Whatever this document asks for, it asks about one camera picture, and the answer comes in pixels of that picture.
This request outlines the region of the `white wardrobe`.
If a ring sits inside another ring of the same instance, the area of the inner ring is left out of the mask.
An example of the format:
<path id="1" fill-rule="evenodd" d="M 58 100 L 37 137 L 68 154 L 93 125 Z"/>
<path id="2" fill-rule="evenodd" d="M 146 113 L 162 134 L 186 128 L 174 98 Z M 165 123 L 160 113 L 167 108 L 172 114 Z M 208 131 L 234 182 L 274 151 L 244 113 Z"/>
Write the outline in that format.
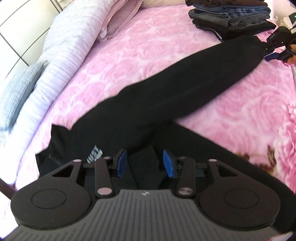
<path id="1" fill-rule="evenodd" d="M 37 62 L 58 1 L 1 1 L 1 79 Z"/>

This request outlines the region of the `black zip fleece jacket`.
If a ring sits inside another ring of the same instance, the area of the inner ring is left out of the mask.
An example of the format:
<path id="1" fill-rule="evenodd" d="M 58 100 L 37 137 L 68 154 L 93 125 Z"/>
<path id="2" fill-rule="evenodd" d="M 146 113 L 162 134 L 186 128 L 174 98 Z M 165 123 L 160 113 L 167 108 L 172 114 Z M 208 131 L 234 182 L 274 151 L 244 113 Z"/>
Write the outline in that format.
<path id="1" fill-rule="evenodd" d="M 214 142 L 183 128 L 175 119 L 201 108 L 252 72 L 267 55 L 255 36 L 223 42 L 125 87 L 97 104 L 68 130 L 52 125 L 48 148 L 36 155 L 41 176 L 97 154 L 128 154 L 127 172 L 117 188 L 157 189 L 174 185 L 163 166 L 163 150 L 199 162 L 217 159 L 273 189 L 281 207 L 274 222 L 280 232 L 295 231 L 295 195 L 279 180 Z"/>

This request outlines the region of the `striped lilac duvet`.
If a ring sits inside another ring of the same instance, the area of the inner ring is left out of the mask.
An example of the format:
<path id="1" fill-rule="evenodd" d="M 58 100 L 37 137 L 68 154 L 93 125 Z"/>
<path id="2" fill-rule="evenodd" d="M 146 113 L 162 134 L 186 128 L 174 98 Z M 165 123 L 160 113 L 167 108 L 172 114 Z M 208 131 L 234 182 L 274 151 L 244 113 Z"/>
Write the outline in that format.
<path id="1" fill-rule="evenodd" d="M 48 65 L 11 131 L 1 131 L 1 144 L 7 145 L 15 138 L 28 143 L 93 44 L 115 36 L 141 5 L 141 1 L 74 1 L 57 15 L 37 61 L 48 61 Z"/>

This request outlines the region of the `grey knitted pillow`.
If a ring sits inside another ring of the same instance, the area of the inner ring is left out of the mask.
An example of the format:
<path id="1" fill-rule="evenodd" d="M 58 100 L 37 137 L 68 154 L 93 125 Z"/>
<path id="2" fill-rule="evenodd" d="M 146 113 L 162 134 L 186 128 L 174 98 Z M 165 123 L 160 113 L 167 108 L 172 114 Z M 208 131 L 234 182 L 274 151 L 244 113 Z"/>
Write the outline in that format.
<path id="1" fill-rule="evenodd" d="M 1 85 L 1 131 L 10 132 L 48 61 L 37 62 L 6 78 Z"/>

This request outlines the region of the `stack of folded clothes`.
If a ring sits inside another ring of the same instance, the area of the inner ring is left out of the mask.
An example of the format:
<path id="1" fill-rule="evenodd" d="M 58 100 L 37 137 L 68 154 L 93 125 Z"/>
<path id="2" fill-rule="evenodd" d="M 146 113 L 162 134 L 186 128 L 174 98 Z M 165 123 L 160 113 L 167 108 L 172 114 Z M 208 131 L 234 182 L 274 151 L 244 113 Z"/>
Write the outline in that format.
<path id="1" fill-rule="evenodd" d="M 188 15 L 199 29 L 221 41 L 274 30 L 271 10 L 265 1 L 185 1 L 193 8 Z"/>

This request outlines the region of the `pink rose bed blanket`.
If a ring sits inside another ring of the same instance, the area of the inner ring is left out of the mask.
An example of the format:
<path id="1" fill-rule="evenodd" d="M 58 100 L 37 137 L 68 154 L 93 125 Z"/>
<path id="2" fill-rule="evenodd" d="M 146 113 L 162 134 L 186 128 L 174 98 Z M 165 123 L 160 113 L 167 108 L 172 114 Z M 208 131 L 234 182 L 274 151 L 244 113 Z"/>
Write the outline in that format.
<path id="1" fill-rule="evenodd" d="M 71 128 L 126 85 L 218 44 L 213 33 L 192 24 L 188 11 L 185 5 L 144 9 L 115 37 L 93 45 L 23 155 L 16 189 L 37 179 L 35 155 L 48 146 L 53 124 Z M 263 61 L 225 94 L 178 123 L 295 190 L 295 85 L 290 66 Z"/>

